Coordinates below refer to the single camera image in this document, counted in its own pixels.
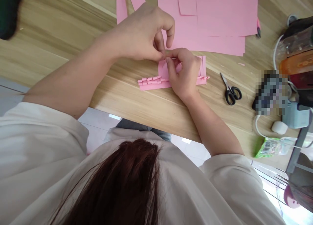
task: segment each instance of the woman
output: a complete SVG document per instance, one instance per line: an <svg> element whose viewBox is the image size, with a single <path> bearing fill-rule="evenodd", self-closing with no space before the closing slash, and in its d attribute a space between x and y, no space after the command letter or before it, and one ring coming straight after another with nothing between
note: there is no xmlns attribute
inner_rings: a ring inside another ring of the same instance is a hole
<svg viewBox="0 0 313 225"><path fill-rule="evenodd" d="M197 92L201 61L187 49L166 54L161 29L170 47L174 19L142 5L0 119L0 224L284 224L237 138ZM77 119L120 57L166 58L212 156L200 169L162 135L123 123L86 156Z"/></svg>

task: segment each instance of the jeans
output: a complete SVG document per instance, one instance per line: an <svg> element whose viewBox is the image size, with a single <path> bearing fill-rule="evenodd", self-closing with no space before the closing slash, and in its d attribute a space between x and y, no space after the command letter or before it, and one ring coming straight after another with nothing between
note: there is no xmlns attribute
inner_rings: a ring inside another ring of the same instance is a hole
<svg viewBox="0 0 313 225"><path fill-rule="evenodd" d="M171 142L172 134L160 131L158 129L148 127L133 121L129 121L127 119L122 119L116 128L124 128L124 129L131 129L131 130L138 130L138 131L152 131L153 133L160 136L163 140Z"/></svg>

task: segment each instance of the white plug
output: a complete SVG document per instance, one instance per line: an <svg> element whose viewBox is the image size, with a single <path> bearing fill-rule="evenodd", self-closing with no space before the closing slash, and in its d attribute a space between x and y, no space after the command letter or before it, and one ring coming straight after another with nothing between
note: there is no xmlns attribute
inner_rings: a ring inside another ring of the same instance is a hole
<svg viewBox="0 0 313 225"><path fill-rule="evenodd" d="M285 134L287 130L288 130L288 126L285 123L281 121L276 121L273 123L273 126L272 126L273 132L276 132L277 134Z"/></svg>

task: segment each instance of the orange container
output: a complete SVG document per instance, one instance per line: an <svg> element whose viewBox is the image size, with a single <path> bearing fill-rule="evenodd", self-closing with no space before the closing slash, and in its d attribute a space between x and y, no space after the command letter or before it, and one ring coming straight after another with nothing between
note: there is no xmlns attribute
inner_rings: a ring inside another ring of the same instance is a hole
<svg viewBox="0 0 313 225"><path fill-rule="evenodd" d="M313 70L313 50L284 59L279 70L285 75L295 75Z"/></svg>

